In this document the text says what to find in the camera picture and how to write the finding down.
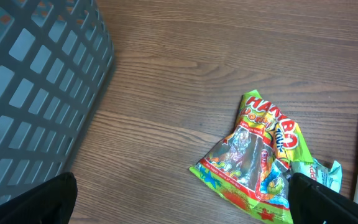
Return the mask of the colourful Haribo candy bag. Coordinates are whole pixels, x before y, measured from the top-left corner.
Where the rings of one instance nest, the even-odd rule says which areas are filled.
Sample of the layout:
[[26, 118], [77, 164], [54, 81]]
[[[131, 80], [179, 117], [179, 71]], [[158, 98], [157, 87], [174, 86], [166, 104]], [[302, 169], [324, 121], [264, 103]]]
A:
[[234, 131], [190, 171], [219, 196], [265, 223], [292, 223], [293, 162], [313, 162], [299, 125], [257, 90], [244, 93]]

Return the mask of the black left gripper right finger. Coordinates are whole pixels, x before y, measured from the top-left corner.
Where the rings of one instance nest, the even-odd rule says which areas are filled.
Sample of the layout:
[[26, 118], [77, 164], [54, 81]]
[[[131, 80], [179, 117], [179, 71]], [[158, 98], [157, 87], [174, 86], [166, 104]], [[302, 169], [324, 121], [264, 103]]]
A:
[[358, 204], [301, 173], [290, 178], [288, 201], [294, 224], [358, 224]]

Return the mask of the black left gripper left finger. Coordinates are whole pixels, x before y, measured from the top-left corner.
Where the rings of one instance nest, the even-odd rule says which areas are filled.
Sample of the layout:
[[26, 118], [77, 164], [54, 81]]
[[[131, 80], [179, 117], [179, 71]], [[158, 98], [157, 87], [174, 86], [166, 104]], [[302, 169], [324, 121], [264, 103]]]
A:
[[64, 172], [0, 205], [0, 224], [67, 224], [77, 195], [74, 174]]

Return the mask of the teal tissue packet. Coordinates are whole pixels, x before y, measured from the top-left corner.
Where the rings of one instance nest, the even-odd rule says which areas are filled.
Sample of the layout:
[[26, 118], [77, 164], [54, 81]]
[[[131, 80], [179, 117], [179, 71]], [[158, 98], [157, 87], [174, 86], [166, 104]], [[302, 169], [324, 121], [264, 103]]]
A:
[[313, 162], [292, 162], [293, 172], [302, 173], [318, 183], [339, 193], [342, 182], [342, 166], [338, 161], [334, 161], [331, 168], [320, 164], [317, 159]]

